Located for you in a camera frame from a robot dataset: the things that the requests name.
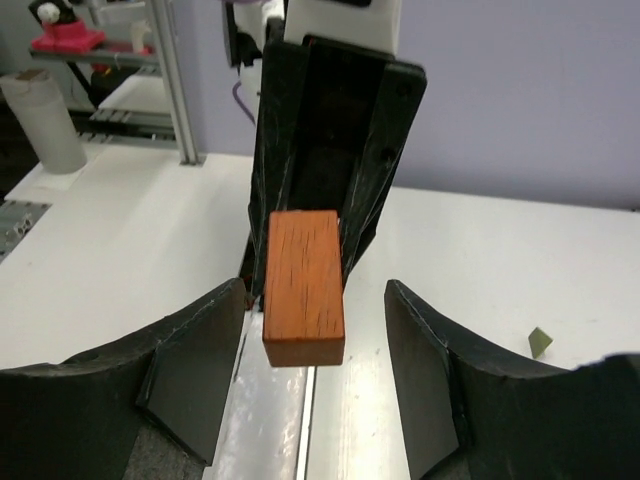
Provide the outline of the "orange arch block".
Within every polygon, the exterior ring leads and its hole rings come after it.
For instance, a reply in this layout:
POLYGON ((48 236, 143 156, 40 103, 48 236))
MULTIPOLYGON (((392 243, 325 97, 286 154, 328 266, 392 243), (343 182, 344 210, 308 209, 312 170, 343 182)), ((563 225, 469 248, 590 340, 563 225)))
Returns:
POLYGON ((346 328, 335 211, 270 215, 262 341, 274 368, 343 363, 346 328))

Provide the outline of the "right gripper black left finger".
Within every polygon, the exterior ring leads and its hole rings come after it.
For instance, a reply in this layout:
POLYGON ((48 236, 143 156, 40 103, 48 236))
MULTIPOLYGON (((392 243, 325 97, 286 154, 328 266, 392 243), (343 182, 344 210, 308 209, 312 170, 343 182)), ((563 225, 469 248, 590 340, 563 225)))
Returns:
POLYGON ((218 443, 244 319, 233 278, 59 364, 1 373, 5 479, 199 479, 218 443))

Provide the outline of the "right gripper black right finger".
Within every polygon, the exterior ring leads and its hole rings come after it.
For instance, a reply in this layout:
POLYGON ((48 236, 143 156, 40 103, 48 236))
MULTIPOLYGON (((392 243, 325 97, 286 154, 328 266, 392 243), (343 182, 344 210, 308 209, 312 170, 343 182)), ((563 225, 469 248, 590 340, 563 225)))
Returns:
POLYGON ((635 479, 639 358, 564 370, 502 348, 397 280, 387 339, 414 479, 635 479))

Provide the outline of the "green triangular block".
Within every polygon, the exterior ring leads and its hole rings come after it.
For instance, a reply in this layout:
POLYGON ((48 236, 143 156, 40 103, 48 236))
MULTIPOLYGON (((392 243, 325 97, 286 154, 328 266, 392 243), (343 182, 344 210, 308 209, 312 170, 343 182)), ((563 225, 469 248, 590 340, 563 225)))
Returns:
POLYGON ((528 343, 533 359, 540 358, 553 343, 553 338, 540 327, 535 327, 528 335, 528 343))

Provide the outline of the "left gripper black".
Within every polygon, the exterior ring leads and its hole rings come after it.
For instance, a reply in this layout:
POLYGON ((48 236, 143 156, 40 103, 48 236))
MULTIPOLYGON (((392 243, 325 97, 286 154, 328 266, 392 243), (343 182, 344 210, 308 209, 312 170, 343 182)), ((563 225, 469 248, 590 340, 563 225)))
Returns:
POLYGON ((335 42, 270 42, 263 52, 249 220, 251 293, 263 294, 269 215, 343 211, 343 285, 426 90, 419 64, 335 42))

